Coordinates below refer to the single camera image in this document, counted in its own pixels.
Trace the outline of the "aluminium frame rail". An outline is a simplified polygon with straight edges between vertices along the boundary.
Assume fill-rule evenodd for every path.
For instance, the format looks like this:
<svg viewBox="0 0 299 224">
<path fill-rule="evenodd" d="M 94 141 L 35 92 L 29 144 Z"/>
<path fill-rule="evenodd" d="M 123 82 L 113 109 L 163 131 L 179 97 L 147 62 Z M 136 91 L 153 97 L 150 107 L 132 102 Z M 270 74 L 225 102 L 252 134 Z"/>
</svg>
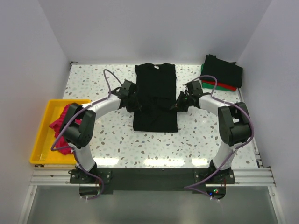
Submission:
<svg viewBox="0 0 299 224">
<path fill-rule="evenodd" d="M 273 173 L 270 167 L 265 168 L 260 153 L 254 152 L 258 168 L 235 168 L 237 186 L 275 186 Z M 68 171 L 74 168 L 71 165 L 47 165 L 35 167 L 29 184 L 31 186 L 67 186 L 70 185 Z"/>
</svg>

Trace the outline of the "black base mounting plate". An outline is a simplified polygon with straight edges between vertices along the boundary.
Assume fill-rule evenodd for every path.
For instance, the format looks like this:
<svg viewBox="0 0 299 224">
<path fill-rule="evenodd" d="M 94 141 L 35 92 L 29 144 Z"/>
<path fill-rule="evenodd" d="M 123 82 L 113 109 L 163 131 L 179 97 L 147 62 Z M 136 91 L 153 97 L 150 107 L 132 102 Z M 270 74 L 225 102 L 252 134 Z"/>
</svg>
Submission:
<svg viewBox="0 0 299 224">
<path fill-rule="evenodd" d="M 208 177 L 208 168 L 95 168 L 93 176 L 75 168 L 68 171 L 70 183 L 79 185 L 81 196 L 93 196 L 102 188 L 103 194 L 115 191 L 183 191 Z"/>
</svg>

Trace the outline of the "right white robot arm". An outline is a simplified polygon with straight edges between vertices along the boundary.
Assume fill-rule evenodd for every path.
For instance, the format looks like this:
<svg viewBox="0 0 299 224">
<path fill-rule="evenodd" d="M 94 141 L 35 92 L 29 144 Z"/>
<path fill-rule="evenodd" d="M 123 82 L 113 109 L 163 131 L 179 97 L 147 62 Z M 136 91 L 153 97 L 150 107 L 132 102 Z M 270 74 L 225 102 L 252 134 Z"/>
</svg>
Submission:
<svg viewBox="0 0 299 224">
<path fill-rule="evenodd" d="M 186 84 L 171 111 L 187 112 L 189 107 L 210 112 L 218 117 L 221 144 L 216 156 L 211 160 L 208 178 L 213 183 L 224 179 L 231 169 L 237 150 L 249 144 L 254 137 L 254 128 L 244 102 L 231 103 L 216 98 L 213 93 L 203 92 L 199 81 Z"/>
</svg>

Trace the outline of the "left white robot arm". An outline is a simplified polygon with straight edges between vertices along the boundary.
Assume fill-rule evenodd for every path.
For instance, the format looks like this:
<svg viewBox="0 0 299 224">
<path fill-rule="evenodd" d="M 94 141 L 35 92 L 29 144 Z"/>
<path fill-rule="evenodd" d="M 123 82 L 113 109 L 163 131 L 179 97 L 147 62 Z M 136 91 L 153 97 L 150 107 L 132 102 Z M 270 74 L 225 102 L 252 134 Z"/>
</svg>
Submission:
<svg viewBox="0 0 299 224">
<path fill-rule="evenodd" d="M 137 99 L 137 85 L 125 80 L 108 96 L 87 104 L 72 103 L 62 122 L 58 139 L 63 137 L 71 149 L 76 166 L 81 170 L 80 177 L 92 183 L 97 177 L 97 165 L 90 150 L 94 125 L 97 119 L 112 111 L 126 108 L 128 112 L 141 109 Z"/>
</svg>

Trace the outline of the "yellow plastic bin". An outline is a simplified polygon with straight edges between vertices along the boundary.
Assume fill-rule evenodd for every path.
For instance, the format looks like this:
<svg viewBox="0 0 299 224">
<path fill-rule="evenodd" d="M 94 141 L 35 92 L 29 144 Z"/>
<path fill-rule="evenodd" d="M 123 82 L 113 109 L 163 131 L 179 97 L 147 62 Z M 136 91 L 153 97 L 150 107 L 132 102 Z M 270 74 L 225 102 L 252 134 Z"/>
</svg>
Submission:
<svg viewBox="0 0 299 224">
<path fill-rule="evenodd" d="M 50 124 L 59 118 L 66 105 L 89 102 L 91 102 L 89 99 L 51 99 L 48 101 L 29 159 L 31 164 L 74 165 L 76 163 L 71 154 L 63 155 L 58 151 L 51 151 L 50 148 L 55 141 L 55 131 L 50 128 Z"/>
</svg>

